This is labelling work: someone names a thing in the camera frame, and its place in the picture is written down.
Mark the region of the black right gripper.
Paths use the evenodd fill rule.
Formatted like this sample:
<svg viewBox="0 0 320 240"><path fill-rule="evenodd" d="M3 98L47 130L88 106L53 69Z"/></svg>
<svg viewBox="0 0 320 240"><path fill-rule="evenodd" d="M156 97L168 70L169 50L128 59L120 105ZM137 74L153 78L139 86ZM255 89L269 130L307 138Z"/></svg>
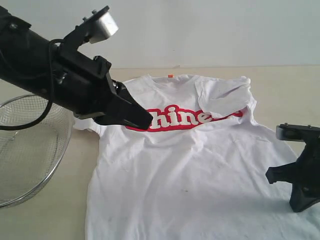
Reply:
<svg viewBox="0 0 320 240"><path fill-rule="evenodd" d="M305 147L296 162L269 167L265 173L269 184L293 184L289 205L294 213L320 202L320 138L304 136L303 141Z"/></svg>

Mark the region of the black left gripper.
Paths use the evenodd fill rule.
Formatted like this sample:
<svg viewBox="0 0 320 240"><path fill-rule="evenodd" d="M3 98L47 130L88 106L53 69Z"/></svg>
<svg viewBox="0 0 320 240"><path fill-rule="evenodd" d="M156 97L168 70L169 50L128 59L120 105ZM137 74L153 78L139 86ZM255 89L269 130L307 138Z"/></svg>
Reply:
<svg viewBox="0 0 320 240"><path fill-rule="evenodd" d="M56 52L52 63L55 102L81 120L93 118L101 126L147 130L152 115L122 82L112 81L111 65L99 55L91 59L80 52Z"/></svg>

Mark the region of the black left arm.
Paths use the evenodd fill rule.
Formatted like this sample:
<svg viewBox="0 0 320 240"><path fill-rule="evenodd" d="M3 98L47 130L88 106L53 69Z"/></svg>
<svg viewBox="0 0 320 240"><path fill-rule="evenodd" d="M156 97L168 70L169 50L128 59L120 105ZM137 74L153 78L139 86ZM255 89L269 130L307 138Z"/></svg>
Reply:
<svg viewBox="0 0 320 240"><path fill-rule="evenodd" d="M102 126L148 129L152 115L123 83L111 78L111 63L102 56L89 58L79 51L80 46L105 41L117 31L109 6L94 10L64 38L53 40L38 35L28 22L1 8L0 77L46 99L47 105L31 122L0 128L17 131L33 127L57 104L78 119L92 119Z"/></svg>

